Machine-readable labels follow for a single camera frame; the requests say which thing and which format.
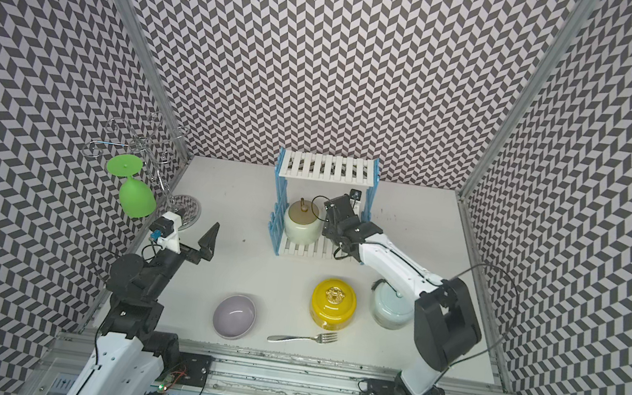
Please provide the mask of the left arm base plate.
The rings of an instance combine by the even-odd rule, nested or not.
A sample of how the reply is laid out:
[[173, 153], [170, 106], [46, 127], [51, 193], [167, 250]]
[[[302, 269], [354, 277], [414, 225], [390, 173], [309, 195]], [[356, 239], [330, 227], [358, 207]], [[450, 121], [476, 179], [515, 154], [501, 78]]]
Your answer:
[[180, 353], [174, 358], [164, 359], [164, 368], [154, 385], [171, 384], [201, 388], [209, 379], [214, 358], [210, 355]]

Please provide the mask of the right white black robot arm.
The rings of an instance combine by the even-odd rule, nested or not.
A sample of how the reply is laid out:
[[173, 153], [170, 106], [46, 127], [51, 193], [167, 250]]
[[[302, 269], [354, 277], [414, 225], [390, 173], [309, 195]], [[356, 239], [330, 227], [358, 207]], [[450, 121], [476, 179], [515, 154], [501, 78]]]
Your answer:
[[470, 290], [460, 278], [442, 278], [410, 259], [382, 228], [363, 222], [352, 205], [344, 194], [326, 201], [322, 234], [376, 271], [413, 307], [417, 353], [402, 367], [397, 382], [409, 395], [427, 395], [443, 371], [482, 341]]

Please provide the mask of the blue white two-tier shelf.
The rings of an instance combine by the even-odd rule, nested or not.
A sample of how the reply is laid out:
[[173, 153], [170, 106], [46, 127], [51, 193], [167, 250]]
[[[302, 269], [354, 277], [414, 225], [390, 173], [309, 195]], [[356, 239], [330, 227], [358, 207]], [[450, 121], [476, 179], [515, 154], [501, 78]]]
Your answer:
[[324, 203], [343, 193], [360, 189], [363, 197], [358, 214], [363, 222], [371, 219], [382, 169], [381, 161], [355, 156], [333, 156], [289, 148], [280, 148], [275, 164], [276, 204], [270, 215], [268, 231], [277, 256], [331, 260], [344, 255], [321, 236], [311, 245], [291, 243], [284, 233], [284, 217], [288, 206], [300, 198], [313, 201], [326, 217]]

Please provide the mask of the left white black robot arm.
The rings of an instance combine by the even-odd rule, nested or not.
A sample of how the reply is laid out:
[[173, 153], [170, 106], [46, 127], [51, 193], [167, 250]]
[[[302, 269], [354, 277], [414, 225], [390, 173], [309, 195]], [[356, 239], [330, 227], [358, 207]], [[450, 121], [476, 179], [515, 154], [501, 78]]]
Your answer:
[[145, 395], [180, 364], [177, 335], [156, 328], [164, 311], [160, 296], [181, 265], [212, 260], [220, 232], [213, 224], [193, 248], [179, 239], [182, 222], [176, 212], [165, 212], [148, 227], [150, 241], [159, 246], [156, 255], [130, 253], [115, 260], [107, 283], [110, 309], [66, 395]]

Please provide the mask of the white pale blue tea canister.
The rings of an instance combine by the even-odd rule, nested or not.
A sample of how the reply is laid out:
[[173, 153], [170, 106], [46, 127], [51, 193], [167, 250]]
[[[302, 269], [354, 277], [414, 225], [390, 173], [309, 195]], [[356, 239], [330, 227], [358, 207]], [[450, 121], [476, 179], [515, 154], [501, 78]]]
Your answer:
[[371, 313], [379, 326], [390, 331], [406, 327], [414, 318], [414, 302], [396, 292], [385, 279], [371, 287]]

